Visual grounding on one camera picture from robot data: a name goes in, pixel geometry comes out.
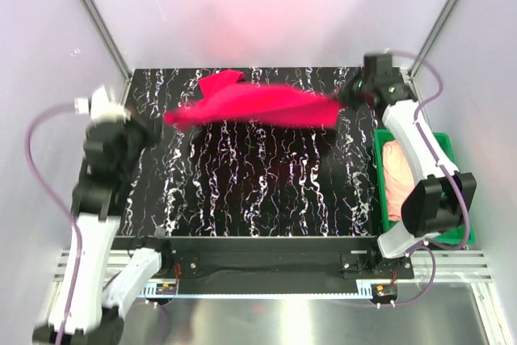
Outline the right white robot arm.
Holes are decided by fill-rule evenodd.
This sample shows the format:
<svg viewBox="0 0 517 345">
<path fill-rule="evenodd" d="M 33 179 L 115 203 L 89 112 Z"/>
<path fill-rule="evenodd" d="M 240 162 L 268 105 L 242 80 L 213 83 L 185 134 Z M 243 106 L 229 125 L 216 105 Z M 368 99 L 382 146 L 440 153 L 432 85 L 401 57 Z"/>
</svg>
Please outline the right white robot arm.
<svg viewBox="0 0 517 345">
<path fill-rule="evenodd" d="M 423 101 L 402 80 L 393 65 L 397 53 L 368 53 L 336 93 L 349 107 L 368 105 L 401 146 L 411 169 L 414 188 L 401 206 L 401 221 L 379 235 L 368 250 L 365 267 L 385 277 L 421 247 L 442 247 L 438 236 L 463 228 L 464 235 L 449 250 L 467 246 L 471 232 L 469 208 L 477 189 L 471 173 L 462 173 L 439 146 L 422 110 Z"/>
</svg>

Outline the red t shirt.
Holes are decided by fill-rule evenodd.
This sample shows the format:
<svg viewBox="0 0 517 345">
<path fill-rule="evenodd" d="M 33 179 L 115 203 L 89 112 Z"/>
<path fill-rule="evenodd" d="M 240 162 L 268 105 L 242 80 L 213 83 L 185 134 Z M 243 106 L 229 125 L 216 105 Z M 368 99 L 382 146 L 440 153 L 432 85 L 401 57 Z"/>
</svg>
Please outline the red t shirt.
<svg viewBox="0 0 517 345">
<path fill-rule="evenodd" d="M 285 128 L 331 128 L 342 107 L 334 97 L 294 86 L 246 82 L 244 74 L 233 69 L 201 78 L 199 87 L 203 98 L 167 111 L 164 124 L 187 129 L 221 121 L 256 121 Z"/>
</svg>

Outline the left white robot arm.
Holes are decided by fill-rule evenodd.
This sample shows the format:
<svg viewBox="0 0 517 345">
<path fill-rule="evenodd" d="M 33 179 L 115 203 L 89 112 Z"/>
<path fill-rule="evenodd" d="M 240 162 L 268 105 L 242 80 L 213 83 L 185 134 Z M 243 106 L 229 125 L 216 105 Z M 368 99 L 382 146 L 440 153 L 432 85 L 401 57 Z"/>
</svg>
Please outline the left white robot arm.
<svg viewBox="0 0 517 345">
<path fill-rule="evenodd" d="M 63 113 L 87 115 L 90 123 L 71 205 L 65 205 L 37 170 L 32 136 L 47 119 Z M 150 237 L 129 263 L 106 280 L 107 263 L 125 205 L 132 173 L 142 152 L 158 144 L 162 123 L 142 119 L 118 103 L 105 86 L 88 98 L 61 103 L 41 112 L 30 124 L 24 152 L 29 169 L 68 218 L 72 238 L 61 288 L 42 326 L 32 332 L 38 344 L 117 344 L 124 319 L 153 276 L 174 269 L 170 243 Z"/>
</svg>

